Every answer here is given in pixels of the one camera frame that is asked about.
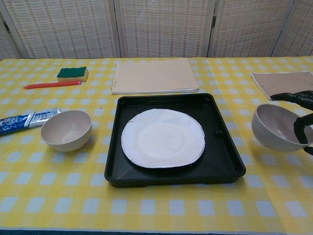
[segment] black tray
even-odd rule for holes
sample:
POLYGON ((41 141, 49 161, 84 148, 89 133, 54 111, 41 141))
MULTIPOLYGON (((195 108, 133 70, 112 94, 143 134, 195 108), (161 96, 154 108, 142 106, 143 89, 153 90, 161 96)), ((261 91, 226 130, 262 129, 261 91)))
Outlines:
POLYGON ((246 168, 210 94, 129 96, 118 100, 105 178, 114 187, 235 182, 246 168), (205 150, 194 163, 175 168, 149 169, 124 155, 121 134, 126 123, 149 109, 172 109, 197 120, 205 133, 205 150))

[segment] beige bowl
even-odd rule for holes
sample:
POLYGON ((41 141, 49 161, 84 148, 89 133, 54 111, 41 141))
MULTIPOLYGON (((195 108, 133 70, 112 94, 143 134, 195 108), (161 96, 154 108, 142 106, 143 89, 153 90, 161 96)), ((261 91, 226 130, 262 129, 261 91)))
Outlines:
POLYGON ((300 144, 293 131, 293 124, 299 116, 287 109, 262 104, 254 112, 252 131, 265 147, 280 152, 292 152, 313 143, 313 129, 305 127, 308 144, 300 144))
POLYGON ((79 110, 65 111, 50 118, 41 137, 51 148, 69 152, 82 147, 91 136, 91 118, 79 110))

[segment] yellow checkered tablecloth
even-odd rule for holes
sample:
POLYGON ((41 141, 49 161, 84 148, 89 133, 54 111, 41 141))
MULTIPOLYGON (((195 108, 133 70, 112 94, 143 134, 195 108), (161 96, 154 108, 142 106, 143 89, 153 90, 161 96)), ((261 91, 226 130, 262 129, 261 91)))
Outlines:
POLYGON ((259 104, 298 105, 266 99, 250 74, 313 71, 313 57, 190 58, 200 92, 214 96, 246 165, 233 184, 113 188, 103 172, 120 95, 111 95, 120 62, 158 59, 6 59, 0 62, 1 117, 60 107, 93 120, 82 149, 58 153, 40 128, 0 137, 0 227, 129 231, 313 233, 313 158, 261 146, 251 130, 259 104), (87 66, 81 86, 24 90, 55 82, 62 67, 87 66))

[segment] yellow sponge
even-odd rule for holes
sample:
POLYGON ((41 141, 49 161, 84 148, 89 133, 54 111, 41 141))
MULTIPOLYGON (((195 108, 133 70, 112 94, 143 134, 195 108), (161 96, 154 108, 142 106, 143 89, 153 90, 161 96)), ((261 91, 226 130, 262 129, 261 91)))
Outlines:
POLYGON ((57 75, 59 82, 68 82, 79 80, 86 82, 88 78, 88 69, 87 67, 80 68, 62 68, 57 75))

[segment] beige notebook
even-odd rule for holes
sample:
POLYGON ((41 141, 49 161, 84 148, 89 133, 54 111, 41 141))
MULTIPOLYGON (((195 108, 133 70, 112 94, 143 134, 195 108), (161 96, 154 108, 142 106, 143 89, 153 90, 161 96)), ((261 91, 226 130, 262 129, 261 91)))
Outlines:
POLYGON ((308 71, 279 73, 254 72, 251 76, 268 99, 271 99, 270 96, 273 94, 313 91, 313 75, 308 71))
POLYGON ((197 91, 187 58, 118 64, 112 84, 112 94, 197 91))

